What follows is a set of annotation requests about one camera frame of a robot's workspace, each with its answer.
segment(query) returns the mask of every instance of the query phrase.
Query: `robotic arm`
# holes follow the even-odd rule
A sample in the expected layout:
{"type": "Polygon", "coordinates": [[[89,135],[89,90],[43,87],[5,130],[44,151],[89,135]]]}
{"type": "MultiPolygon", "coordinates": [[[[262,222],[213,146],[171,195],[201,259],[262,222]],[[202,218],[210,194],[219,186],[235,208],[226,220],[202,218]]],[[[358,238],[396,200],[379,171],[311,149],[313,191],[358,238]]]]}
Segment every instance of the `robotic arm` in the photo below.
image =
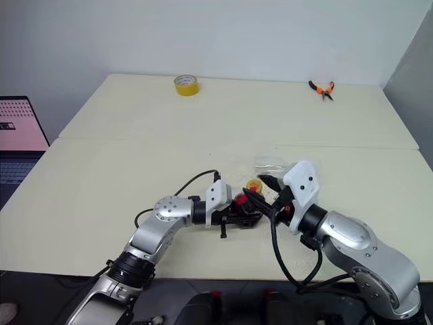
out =
{"type": "Polygon", "coordinates": [[[310,162],[298,162],[282,179],[259,177],[279,192],[272,205],[247,189],[248,200],[235,203],[231,188],[219,177],[207,189],[205,201],[197,196],[159,200],[153,215],[139,226],[66,324],[130,324],[137,297],[154,277],[155,265],[179,229],[192,224],[220,225],[221,238],[225,238],[225,224],[257,221],[262,214],[271,222],[286,224],[293,234],[302,232],[303,237],[318,242],[328,259],[355,280],[377,325],[430,324],[421,307],[416,266],[378,240],[362,221],[319,207],[319,185],[310,162]]]}
{"type": "Polygon", "coordinates": [[[271,206],[246,190],[248,198],[293,234],[302,232],[308,238],[304,242],[318,242],[327,258],[357,283],[376,324],[429,324],[421,307],[416,266],[381,242],[366,223],[319,207],[319,184],[311,162],[298,162],[282,179],[259,177],[279,192],[277,200],[271,206]]]}
{"type": "Polygon", "coordinates": [[[207,189],[205,201],[198,196],[167,196],[159,200],[153,214],[139,226],[66,324],[130,324],[136,299],[153,279],[155,265],[181,228],[192,224],[220,225],[221,238],[225,238],[225,224],[255,223],[261,216],[246,202],[233,201],[230,186],[218,175],[207,189]]]}

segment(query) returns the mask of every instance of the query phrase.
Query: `keyboard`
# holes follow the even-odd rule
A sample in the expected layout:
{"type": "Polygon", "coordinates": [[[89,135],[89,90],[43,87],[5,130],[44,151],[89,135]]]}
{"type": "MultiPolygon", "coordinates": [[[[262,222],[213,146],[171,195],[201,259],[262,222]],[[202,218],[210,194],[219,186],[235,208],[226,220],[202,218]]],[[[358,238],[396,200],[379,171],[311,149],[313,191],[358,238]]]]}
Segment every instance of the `keyboard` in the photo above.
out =
{"type": "Polygon", "coordinates": [[[0,185],[21,184],[35,165],[35,162],[0,162],[0,185]]]}

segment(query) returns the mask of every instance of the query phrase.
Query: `laptop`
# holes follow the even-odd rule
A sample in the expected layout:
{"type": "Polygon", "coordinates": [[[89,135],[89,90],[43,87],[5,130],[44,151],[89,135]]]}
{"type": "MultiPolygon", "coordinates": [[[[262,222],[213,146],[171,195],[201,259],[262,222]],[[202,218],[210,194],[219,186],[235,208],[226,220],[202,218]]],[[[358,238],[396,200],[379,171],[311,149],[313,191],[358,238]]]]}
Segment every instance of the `laptop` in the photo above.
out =
{"type": "Polygon", "coordinates": [[[26,96],[0,96],[0,209],[49,143],[26,96]]]}

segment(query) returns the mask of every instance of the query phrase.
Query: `yellow object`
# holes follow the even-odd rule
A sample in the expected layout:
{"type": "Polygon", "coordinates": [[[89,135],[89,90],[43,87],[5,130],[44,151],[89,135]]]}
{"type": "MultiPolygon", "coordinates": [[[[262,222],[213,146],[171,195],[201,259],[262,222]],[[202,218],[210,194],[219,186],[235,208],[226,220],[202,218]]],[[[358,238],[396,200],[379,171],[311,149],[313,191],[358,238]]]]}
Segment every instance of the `yellow object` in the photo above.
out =
{"type": "Polygon", "coordinates": [[[182,96],[192,96],[198,93],[198,82],[195,76],[184,74],[175,79],[177,93],[182,96]]]}
{"type": "Polygon", "coordinates": [[[262,182],[258,179],[251,179],[248,181],[246,188],[255,191],[256,193],[262,194],[262,182]]]}

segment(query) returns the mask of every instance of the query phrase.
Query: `computer screen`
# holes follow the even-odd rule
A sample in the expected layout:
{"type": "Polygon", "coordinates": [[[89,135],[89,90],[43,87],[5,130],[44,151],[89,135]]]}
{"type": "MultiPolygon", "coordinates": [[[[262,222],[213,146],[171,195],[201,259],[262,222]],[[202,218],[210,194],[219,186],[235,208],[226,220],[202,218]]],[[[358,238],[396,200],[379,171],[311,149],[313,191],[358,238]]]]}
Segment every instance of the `computer screen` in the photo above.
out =
{"type": "Polygon", "coordinates": [[[48,141],[27,97],[0,97],[0,151],[46,151],[48,141]]]}

